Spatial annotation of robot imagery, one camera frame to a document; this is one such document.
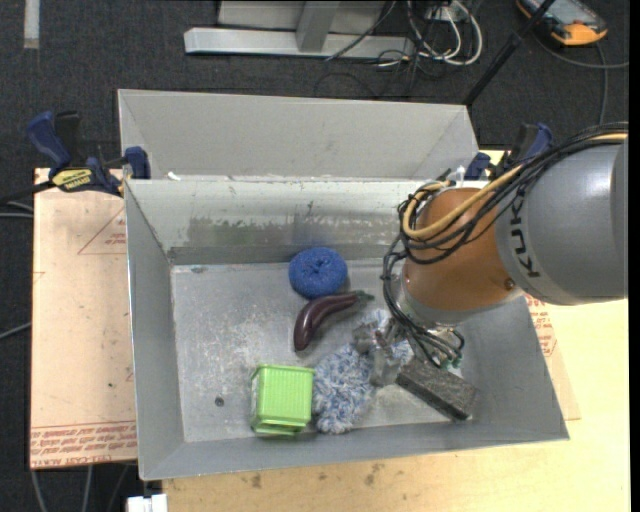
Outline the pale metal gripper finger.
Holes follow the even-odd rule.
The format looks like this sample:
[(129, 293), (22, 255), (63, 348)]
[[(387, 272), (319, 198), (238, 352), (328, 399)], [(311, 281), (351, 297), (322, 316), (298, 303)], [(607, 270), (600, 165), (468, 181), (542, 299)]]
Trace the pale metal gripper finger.
[(396, 381), (401, 360), (391, 346), (378, 347), (370, 352), (371, 373), (369, 382), (373, 386), (388, 386)]
[(369, 353), (388, 348), (387, 329), (374, 323), (362, 324), (352, 332), (354, 347), (358, 353)]

